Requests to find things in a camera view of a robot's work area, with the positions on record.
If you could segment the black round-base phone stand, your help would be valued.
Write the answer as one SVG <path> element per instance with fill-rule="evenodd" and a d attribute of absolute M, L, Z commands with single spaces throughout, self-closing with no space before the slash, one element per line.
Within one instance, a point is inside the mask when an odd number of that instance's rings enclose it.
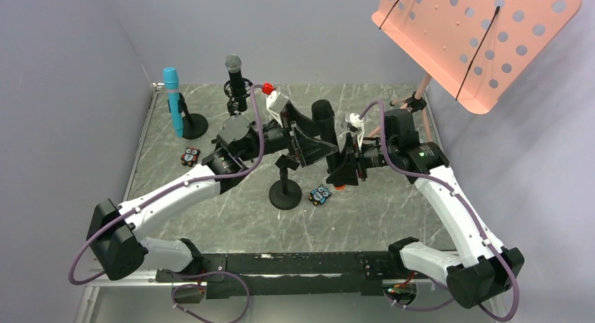
<path fill-rule="evenodd" d="M 287 211 L 299 205 L 302 199 L 300 186 L 288 177 L 288 171 L 295 171 L 300 163 L 282 154 L 275 165 L 279 168 L 279 179 L 269 189 L 269 201 L 275 208 Z"/>

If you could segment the black microphone silver head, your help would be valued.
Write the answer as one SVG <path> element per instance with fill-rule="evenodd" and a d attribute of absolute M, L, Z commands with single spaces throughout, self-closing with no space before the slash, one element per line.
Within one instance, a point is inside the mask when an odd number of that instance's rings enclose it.
<path fill-rule="evenodd" d="M 246 85 L 241 74 L 241 59 L 236 54 L 227 55 L 225 58 L 225 67 L 229 75 L 229 88 L 233 101 L 238 105 L 239 112 L 247 110 L 246 104 Z"/>

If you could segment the black round-base mic stand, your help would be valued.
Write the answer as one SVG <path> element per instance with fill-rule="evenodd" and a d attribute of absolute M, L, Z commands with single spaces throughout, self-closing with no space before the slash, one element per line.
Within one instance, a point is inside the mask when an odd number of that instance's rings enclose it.
<path fill-rule="evenodd" d="M 207 119 L 199 113 L 191 113 L 183 94 L 179 93 L 179 110 L 182 115 L 182 137 L 193 140 L 203 136 L 208 130 Z"/>

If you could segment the blue toy microphone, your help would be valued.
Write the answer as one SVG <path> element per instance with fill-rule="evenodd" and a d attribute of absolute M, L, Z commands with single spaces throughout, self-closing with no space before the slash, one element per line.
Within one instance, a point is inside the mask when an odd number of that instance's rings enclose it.
<path fill-rule="evenodd" d="M 171 114 L 172 125 L 178 138 L 183 137 L 182 108 L 180 105 L 179 77 L 174 67 L 163 69 L 163 84 L 168 96 L 168 109 Z"/>

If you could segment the black microphone orange end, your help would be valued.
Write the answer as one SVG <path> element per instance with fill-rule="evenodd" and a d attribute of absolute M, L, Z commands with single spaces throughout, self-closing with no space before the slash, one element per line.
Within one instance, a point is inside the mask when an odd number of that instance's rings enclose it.
<path fill-rule="evenodd" d="M 338 147 L 335 132 L 335 113 L 328 100 L 320 99 L 315 101 L 311 107 L 312 120 L 319 130 L 320 139 Z M 340 152 L 337 150 L 326 157 L 328 173 L 332 173 L 342 161 Z"/>

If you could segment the black tripod shock mount stand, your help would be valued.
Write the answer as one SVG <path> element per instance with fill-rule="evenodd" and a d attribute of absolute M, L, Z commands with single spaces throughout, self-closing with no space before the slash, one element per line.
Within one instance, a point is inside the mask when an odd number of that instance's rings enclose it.
<path fill-rule="evenodd" d="M 230 116 L 241 115 L 242 112 L 246 112 L 248 109 L 247 99 L 250 96 L 250 88 L 253 82 L 249 79 L 243 78 L 243 85 L 238 88 L 237 82 L 228 80 L 225 82 L 223 90 L 227 96 L 227 111 Z"/>

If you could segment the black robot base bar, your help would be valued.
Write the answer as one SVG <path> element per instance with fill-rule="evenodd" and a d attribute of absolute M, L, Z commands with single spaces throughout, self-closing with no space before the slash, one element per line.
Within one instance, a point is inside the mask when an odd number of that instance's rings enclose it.
<path fill-rule="evenodd" d="M 381 296 L 408 280 L 387 251 L 205 254 L 203 265 L 175 276 L 158 270 L 158 283 L 201 282 L 206 298 L 305 294 Z"/>

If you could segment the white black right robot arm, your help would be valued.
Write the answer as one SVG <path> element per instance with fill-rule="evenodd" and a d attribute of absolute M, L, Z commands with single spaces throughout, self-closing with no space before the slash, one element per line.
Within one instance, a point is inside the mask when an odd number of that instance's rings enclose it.
<path fill-rule="evenodd" d="M 328 183 L 356 186 L 367 178 L 368 169 L 388 166 L 422 193 L 455 245 L 455 253 L 446 253 L 414 237 L 401 239 L 388 248 L 389 267 L 437 281 L 463 308 L 482 307 L 512 291 L 509 313 L 493 316 L 499 322 L 509 321 L 519 307 L 516 278 L 524 264 L 523 254 L 517 248 L 508 249 L 481 220 L 441 148 L 420 140 L 412 113 L 405 109 L 383 112 L 379 134 L 371 138 L 364 135 L 362 116 L 346 116 L 345 125 L 356 137 L 347 137 L 342 162 Z"/>

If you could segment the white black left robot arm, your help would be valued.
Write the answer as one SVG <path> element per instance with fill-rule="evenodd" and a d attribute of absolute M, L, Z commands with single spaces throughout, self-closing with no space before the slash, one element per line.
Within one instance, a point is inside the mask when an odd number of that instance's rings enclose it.
<path fill-rule="evenodd" d="M 203 256 L 195 244 L 188 239 L 151 238 L 150 230 L 236 187 L 266 154 L 287 150 L 287 158 L 304 167 L 337 153 L 334 123 L 327 100 L 314 102 L 310 117 L 291 102 L 267 124 L 242 115 L 229 117 L 217 134 L 214 150 L 188 172 L 144 196 L 120 205 L 106 199 L 95 207 L 87 240 L 102 273 L 112 281 L 143 269 L 200 273 Z"/>

